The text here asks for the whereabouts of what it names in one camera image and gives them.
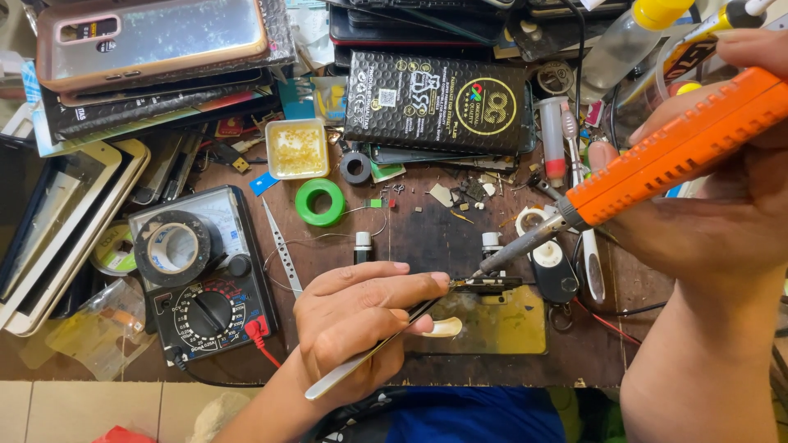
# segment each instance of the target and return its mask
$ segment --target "qr code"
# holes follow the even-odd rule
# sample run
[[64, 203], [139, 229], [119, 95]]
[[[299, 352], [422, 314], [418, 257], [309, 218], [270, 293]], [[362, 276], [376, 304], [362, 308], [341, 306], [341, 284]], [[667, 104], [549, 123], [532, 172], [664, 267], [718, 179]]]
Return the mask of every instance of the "qr code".
[[377, 95], [377, 104], [380, 106], [396, 106], [396, 89], [381, 89]]

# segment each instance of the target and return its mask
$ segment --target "multimeter dial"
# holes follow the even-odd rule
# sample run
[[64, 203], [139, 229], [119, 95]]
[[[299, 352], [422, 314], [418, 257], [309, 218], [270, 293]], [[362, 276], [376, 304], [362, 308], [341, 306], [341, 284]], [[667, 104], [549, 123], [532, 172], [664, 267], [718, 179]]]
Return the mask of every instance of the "multimeter dial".
[[243, 335], [247, 296], [232, 282], [186, 288], [173, 308], [175, 329], [193, 350], [217, 350]]

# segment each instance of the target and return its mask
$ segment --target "green tape roll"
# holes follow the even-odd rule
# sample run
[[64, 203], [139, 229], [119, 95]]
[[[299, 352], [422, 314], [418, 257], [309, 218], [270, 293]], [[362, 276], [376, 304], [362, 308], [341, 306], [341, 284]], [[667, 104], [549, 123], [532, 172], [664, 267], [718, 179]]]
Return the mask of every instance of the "green tape roll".
[[[323, 214], [314, 212], [314, 201], [320, 195], [331, 197], [331, 207]], [[337, 223], [344, 212], [344, 195], [339, 186], [325, 178], [313, 178], [304, 183], [295, 194], [295, 212], [310, 225], [325, 228]]]

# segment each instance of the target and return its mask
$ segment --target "orange soldering iron handle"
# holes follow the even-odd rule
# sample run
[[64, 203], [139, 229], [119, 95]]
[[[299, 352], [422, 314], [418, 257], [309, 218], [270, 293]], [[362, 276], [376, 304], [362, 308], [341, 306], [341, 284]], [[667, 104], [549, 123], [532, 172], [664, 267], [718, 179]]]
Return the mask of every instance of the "orange soldering iron handle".
[[749, 68], [693, 109], [567, 192], [591, 226], [689, 180], [694, 169], [729, 154], [788, 117], [788, 84]]

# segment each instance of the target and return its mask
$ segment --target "black electrical tape roll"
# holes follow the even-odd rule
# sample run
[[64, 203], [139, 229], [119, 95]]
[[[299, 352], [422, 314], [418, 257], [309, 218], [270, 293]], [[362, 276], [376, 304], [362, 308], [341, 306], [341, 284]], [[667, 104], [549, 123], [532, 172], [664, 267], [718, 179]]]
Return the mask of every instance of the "black electrical tape roll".
[[223, 251], [216, 225], [184, 210], [156, 214], [134, 240], [137, 269], [150, 283], [165, 288], [191, 283]]
[[[361, 172], [353, 174], [350, 166], [353, 162], [361, 162]], [[340, 161], [340, 173], [349, 184], [361, 184], [372, 177], [372, 163], [370, 158], [360, 152], [348, 152]]]

